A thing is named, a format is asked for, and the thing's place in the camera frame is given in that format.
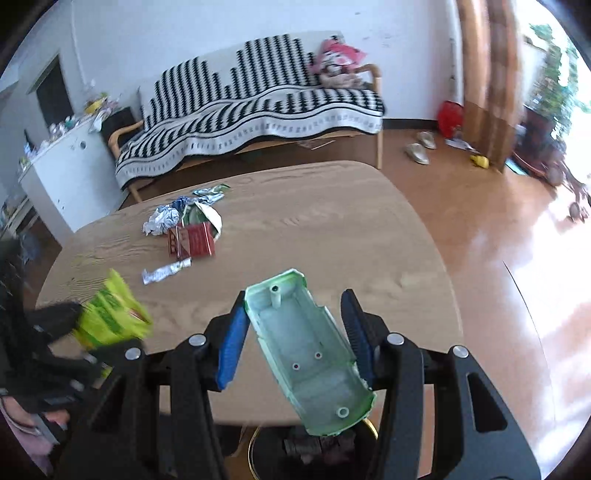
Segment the person's left hand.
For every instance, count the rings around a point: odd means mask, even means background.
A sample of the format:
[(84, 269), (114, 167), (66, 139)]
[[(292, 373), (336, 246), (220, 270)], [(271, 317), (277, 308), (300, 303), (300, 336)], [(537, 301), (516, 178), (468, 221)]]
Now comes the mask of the person's left hand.
[(66, 410), (45, 412), (39, 414), (28, 414), (26, 416), (26, 420), (23, 420), (22, 423), (27, 424), (29, 426), (36, 426), (38, 424), (39, 418), (44, 418), (48, 422), (56, 423), (57, 425), (60, 425), (62, 428), (65, 428), (70, 420), (70, 415)]

